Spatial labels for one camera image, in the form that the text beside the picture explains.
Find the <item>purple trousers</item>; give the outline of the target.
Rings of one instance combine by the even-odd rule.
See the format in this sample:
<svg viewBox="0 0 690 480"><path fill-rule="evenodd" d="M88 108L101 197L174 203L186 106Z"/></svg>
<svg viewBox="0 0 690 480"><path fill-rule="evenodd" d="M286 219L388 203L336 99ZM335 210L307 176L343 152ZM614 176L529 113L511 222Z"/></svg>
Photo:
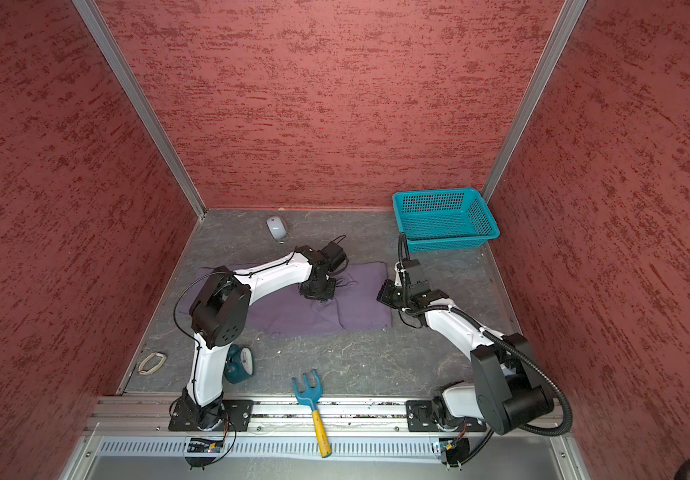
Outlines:
<svg viewBox="0 0 690 480"><path fill-rule="evenodd" d="M334 297L325 302L307 299L297 284L253 303L245 327L276 337L313 337L388 328L392 314L377 301L387 279L382 262L348 266L336 276Z"/></svg>

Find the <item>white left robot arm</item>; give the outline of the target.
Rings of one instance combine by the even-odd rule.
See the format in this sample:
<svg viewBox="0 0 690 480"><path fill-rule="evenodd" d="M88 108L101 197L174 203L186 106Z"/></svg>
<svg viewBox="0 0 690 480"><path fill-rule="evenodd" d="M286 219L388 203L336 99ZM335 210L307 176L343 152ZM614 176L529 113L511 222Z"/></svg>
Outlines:
<svg viewBox="0 0 690 480"><path fill-rule="evenodd" d="M267 295L296 285L311 300L334 297L337 274L347 255L331 241L323 249L308 245L269 263L248 269L220 266L194 282L200 289L188 309L194 342L190 378L173 404L172 430L211 431L227 421L223 372L230 347L240 336L250 306Z"/></svg>

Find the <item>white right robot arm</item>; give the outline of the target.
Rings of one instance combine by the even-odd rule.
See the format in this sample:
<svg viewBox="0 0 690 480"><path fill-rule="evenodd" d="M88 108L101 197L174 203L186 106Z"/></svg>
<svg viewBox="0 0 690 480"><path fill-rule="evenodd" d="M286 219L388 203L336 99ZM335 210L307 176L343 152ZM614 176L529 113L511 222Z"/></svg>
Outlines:
<svg viewBox="0 0 690 480"><path fill-rule="evenodd" d="M555 382L533 360L520 334L504 335L457 307L441 290L410 289L384 282L377 300L441 334L470 360L473 381L447 387L440 397L440 423L476 418L495 433L515 429L560 436L572 426L571 407Z"/></svg>

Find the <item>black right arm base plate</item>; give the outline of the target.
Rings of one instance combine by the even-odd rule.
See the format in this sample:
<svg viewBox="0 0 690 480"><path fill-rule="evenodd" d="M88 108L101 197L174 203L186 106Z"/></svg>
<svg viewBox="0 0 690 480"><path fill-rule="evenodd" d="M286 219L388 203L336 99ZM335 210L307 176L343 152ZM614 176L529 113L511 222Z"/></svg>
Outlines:
<svg viewBox="0 0 690 480"><path fill-rule="evenodd" d="M410 432L485 432L486 425L472 417L453 417L440 397L405 403Z"/></svg>

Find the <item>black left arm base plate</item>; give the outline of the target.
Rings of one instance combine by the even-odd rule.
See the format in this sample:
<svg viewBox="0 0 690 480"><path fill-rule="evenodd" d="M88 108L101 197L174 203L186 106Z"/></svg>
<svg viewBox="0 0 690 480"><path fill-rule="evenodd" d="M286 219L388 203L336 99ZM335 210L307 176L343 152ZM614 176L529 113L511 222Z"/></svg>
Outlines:
<svg viewBox="0 0 690 480"><path fill-rule="evenodd" d="M252 416L252 400L215 400L199 407L190 398L179 397L170 405L171 432L217 432L233 428L245 432Z"/></svg>

